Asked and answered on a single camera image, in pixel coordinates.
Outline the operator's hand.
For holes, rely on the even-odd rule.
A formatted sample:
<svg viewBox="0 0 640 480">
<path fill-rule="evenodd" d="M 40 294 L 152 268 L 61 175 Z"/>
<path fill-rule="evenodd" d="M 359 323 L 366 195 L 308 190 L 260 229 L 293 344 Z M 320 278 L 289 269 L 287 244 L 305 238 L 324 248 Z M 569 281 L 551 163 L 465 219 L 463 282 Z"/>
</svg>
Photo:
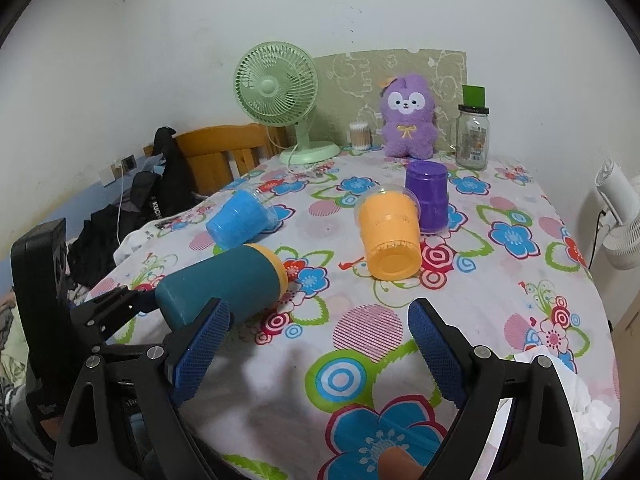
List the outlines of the operator's hand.
<svg viewBox="0 0 640 480">
<path fill-rule="evenodd" d="M 423 471 L 424 467 L 398 446 L 388 448 L 378 459 L 380 480 L 419 480 Z"/>
</svg>

